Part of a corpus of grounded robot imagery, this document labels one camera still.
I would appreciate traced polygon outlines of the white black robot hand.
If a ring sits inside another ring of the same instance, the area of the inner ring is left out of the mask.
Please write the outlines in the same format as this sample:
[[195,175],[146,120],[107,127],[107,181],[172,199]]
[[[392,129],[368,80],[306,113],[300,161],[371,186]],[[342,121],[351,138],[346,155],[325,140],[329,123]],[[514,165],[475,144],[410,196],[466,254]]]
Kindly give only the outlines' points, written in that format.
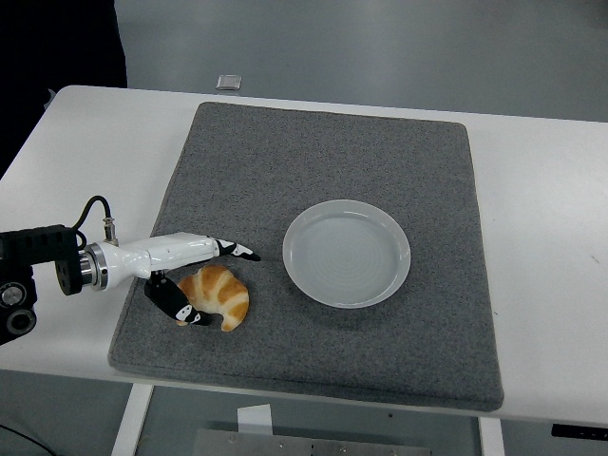
[[165,276],[167,271],[231,255],[250,261],[260,256],[233,241],[176,233],[115,246],[108,242],[85,248],[91,263],[91,287],[97,291],[113,288],[128,278],[145,281],[144,295],[164,314],[186,325],[207,326],[210,314],[197,310],[179,286]]

